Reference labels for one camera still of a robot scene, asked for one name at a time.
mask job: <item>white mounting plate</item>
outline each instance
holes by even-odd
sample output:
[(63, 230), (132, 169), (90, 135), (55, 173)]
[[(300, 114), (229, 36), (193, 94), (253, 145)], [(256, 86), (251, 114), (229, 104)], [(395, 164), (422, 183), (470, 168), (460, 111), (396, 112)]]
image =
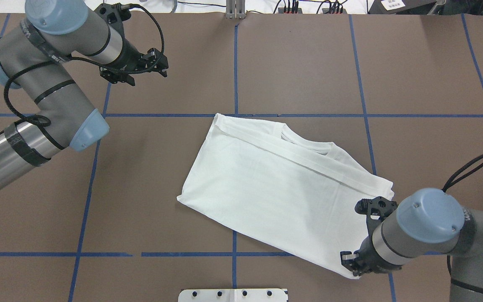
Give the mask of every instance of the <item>white mounting plate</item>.
[(178, 295), (178, 302), (288, 302), (287, 293), (286, 289), (183, 290)]

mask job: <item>sticker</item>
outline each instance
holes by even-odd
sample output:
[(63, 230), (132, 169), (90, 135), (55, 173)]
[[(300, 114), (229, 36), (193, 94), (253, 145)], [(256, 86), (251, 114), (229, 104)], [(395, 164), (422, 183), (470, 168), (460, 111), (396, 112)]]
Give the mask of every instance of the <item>sticker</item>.
[(402, 0), (383, 0), (381, 4), (383, 4), (383, 7), (388, 11), (404, 8), (406, 6)]

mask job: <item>white bracket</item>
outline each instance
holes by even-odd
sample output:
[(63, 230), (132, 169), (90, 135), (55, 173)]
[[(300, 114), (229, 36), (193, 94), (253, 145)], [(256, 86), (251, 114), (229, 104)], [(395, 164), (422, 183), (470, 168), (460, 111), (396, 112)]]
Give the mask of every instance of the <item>white bracket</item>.
[(245, 0), (226, 0), (226, 18), (244, 19)]
[(183, 290), (178, 302), (288, 302), (286, 289)]

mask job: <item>robotic arm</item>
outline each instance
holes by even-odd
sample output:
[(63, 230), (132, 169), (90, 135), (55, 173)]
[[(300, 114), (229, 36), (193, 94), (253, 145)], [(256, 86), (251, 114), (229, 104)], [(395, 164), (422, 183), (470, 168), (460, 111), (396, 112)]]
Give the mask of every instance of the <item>robotic arm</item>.
[[(163, 49), (141, 54), (124, 37), (122, 22), (130, 18), (130, 8), (142, 6), (102, 4), (93, 12), (83, 0), (26, 1), (26, 18), (0, 38), (0, 83), (9, 108), (21, 117), (0, 134), (0, 189), (66, 147), (82, 151), (109, 132), (101, 113), (61, 63), (95, 63), (113, 84), (134, 86), (130, 74), (156, 71), (167, 76)], [(159, 24), (144, 11), (156, 23), (163, 48)], [(71, 57), (74, 51), (92, 60)], [(40, 112), (21, 115), (8, 101), (9, 88), (23, 88)]]
[(451, 195), (426, 188), (396, 202), (377, 197), (356, 205), (368, 237), (341, 252), (355, 276), (390, 273), (426, 252), (452, 256), (450, 302), (483, 302), (483, 211), (462, 208)]

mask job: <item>folded garment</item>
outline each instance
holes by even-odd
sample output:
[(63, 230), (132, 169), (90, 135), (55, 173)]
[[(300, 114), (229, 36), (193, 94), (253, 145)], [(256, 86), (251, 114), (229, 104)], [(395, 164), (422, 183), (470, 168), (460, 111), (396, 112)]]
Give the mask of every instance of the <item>folded garment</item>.
[(391, 199), (334, 143), (305, 140), (281, 122), (216, 114), (178, 201), (239, 233), (350, 279), (340, 252), (368, 235), (363, 198)]

